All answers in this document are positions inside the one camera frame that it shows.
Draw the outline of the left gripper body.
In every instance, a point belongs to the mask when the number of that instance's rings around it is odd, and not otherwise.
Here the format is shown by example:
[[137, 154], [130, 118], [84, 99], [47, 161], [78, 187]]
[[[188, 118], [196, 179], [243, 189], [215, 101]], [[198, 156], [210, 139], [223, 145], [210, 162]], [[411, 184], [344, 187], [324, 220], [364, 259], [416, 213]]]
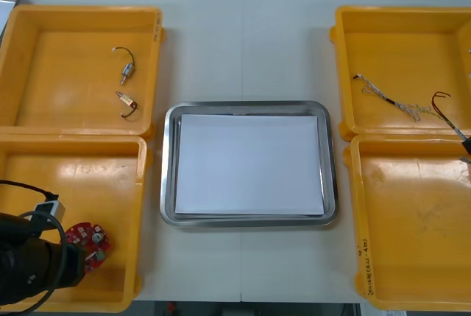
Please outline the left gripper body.
[[43, 276], [43, 289], [50, 289], [54, 283], [57, 274], [62, 271], [57, 289], [75, 287], [85, 276], [85, 257], [84, 248], [66, 243], [65, 267], [60, 268], [63, 257], [63, 246], [58, 243], [44, 242], [45, 272]]

